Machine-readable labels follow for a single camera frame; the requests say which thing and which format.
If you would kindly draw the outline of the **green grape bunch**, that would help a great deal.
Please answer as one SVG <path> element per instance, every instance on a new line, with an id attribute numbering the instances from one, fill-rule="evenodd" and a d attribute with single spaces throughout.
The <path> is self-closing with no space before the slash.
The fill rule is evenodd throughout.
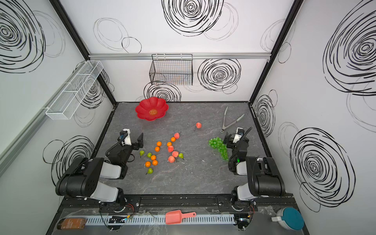
<path id="1" fill-rule="evenodd" d="M 208 144 L 211 148 L 216 149 L 220 153 L 223 160 L 229 160 L 226 144 L 223 143 L 220 137 L 210 139 Z"/>

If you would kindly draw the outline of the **lone pink peach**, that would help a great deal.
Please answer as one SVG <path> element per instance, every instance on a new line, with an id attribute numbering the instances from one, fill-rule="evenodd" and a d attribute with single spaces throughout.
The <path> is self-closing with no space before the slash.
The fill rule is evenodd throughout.
<path id="1" fill-rule="evenodd" d="M 195 124 L 195 130 L 199 130 L 199 129 L 201 129 L 201 128 L 202 128 L 202 123 L 197 122 L 197 123 Z"/>

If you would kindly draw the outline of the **red flower-shaped bowl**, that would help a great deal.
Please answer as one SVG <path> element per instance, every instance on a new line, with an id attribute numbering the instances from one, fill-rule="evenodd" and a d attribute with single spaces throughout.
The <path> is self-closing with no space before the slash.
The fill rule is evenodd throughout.
<path id="1" fill-rule="evenodd" d="M 135 108 L 137 117 L 147 121 L 154 121 L 166 115 L 169 106 L 164 99 L 151 97 L 142 100 Z"/>

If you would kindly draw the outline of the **pink peach bottom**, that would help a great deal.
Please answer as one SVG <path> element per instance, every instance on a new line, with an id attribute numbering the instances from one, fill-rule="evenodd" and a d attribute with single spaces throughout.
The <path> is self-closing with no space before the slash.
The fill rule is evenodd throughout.
<path id="1" fill-rule="evenodd" d="M 175 157 L 173 157 L 173 156 L 169 156 L 168 161 L 169 161 L 170 163 L 174 163 L 174 162 L 175 162 Z"/>

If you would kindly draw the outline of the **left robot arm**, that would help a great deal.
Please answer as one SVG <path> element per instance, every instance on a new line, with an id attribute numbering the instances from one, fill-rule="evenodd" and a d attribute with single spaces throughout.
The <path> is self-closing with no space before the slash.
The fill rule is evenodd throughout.
<path id="1" fill-rule="evenodd" d="M 144 134 L 141 133 L 135 143 L 131 142 L 130 129 L 123 129 L 119 133 L 117 143 L 105 152 L 110 161 L 104 158 L 88 159 L 79 157 L 74 160 L 55 186 L 59 196 L 83 197 L 102 203 L 117 203 L 121 208 L 127 204 L 124 192 L 120 188 L 100 182 L 104 179 L 124 179 L 128 171 L 132 151 L 144 146 Z"/>

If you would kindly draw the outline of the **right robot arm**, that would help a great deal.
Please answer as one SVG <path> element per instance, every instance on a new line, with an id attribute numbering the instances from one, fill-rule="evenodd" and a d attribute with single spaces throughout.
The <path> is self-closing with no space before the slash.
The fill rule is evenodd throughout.
<path id="1" fill-rule="evenodd" d="M 227 133 L 223 143 L 232 151 L 228 160 L 229 170 L 235 175 L 247 177 L 247 183 L 233 189 L 234 202 L 286 194 L 285 184 L 274 159 L 247 155 L 249 140 L 243 129 L 235 135 Z"/>

